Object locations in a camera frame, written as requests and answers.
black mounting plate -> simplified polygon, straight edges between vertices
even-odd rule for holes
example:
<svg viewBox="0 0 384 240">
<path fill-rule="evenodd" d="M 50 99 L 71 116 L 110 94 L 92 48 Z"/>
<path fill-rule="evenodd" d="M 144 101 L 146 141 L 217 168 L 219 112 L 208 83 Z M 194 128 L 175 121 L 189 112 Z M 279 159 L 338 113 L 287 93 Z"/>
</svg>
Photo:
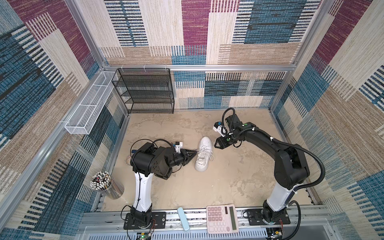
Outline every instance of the black mounting plate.
<svg viewBox="0 0 384 240">
<path fill-rule="evenodd" d="M 166 212 L 152 212 L 152 219 L 156 221 L 155 229 L 161 229 L 166 227 Z M 145 229 L 151 229 L 154 221 L 151 221 L 148 227 Z M 124 221 L 124 230 L 140 229 L 138 222 L 131 218 L 131 214 L 127 213 Z"/>
<path fill-rule="evenodd" d="M 248 217 L 248 222 L 249 222 L 249 225 L 251 226 L 257 226 L 257 225 L 267 225 L 264 221 L 263 221 L 263 214 L 261 213 L 263 209 L 247 209 L 245 212 L 246 216 L 250 216 Z M 281 220 L 283 221 L 283 224 L 291 224 L 291 220 L 289 219 L 289 216 L 287 214 L 287 210 L 284 210 L 283 214 L 281 215 Z"/>
</svg>

stained tan surface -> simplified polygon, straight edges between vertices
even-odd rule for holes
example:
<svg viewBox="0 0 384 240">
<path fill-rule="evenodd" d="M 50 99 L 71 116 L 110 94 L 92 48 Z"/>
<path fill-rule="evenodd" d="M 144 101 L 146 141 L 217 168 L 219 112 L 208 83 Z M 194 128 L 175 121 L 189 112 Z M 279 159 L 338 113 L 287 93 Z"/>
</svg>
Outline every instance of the stained tan surface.
<svg viewBox="0 0 384 240">
<path fill-rule="evenodd" d="M 132 205 L 135 177 L 125 159 L 132 143 L 141 138 L 163 138 L 170 142 L 182 141 L 184 148 L 197 148 L 203 136 L 215 142 L 219 134 L 213 124 L 221 120 L 223 111 L 184 111 L 174 114 L 132 114 L 112 175 L 124 184 L 124 194 L 116 200 L 105 198 L 103 211 L 120 211 Z M 273 120 L 266 109 L 240 109 L 236 114 L 243 122 L 252 122 L 280 139 Z M 145 143 L 138 142 L 134 149 Z M 243 142 L 239 148 L 213 149 L 215 160 L 205 172 L 195 170 L 196 157 L 164 180 L 153 177 L 152 209 L 183 207 L 205 208 L 207 205 L 235 204 L 238 207 L 261 206 L 275 184 L 274 161 L 255 145 Z M 305 190 L 294 197 L 301 205 L 311 204 Z"/>
</svg>

shoelace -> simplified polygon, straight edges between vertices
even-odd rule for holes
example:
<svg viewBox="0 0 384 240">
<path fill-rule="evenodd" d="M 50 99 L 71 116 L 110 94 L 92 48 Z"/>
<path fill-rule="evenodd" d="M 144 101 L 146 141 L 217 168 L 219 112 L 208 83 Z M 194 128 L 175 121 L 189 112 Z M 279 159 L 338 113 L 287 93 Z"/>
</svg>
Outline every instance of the shoelace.
<svg viewBox="0 0 384 240">
<path fill-rule="evenodd" d="M 198 164 L 204 164 L 205 163 L 205 157 L 208 156 L 209 160 L 213 161 L 215 159 L 214 153 L 212 150 L 207 149 L 205 146 L 203 146 L 201 149 L 197 148 L 195 149 L 197 151 L 197 163 Z"/>
</svg>

light blue case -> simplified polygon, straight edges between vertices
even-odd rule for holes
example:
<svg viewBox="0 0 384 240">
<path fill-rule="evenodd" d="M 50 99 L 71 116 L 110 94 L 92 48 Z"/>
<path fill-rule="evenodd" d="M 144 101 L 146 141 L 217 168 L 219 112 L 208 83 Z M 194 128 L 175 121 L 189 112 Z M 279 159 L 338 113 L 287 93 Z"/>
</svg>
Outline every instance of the light blue case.
<svg viewBox="0 0 384 240">
<path fill-rule="evenodd" d="M 183 225 L 183 228 L 184 228 L 184 232 L 189 232 L 190 228 L 187 221 L 187 216 L 184 213 L 184 209 L 182 207 L 179 207 L 177 209 L 177 213 L 179 214 L 181 224 Z"/>
</svg>

bundle of pens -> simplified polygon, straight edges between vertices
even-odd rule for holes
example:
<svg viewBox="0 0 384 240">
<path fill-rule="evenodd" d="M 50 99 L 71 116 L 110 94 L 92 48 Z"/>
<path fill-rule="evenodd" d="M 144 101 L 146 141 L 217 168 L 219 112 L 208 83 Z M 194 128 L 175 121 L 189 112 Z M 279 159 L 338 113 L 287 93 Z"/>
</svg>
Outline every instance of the bundle of pens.
<svg viewBox="0 0 384 240">
<path fill-rule="evenodd" d="M 108 172 L 98 172 L 92 178 L 91 188 L 93 190 L 103 191 L 107 190 L 111 184 L 112 177 Z"/>
</svg>

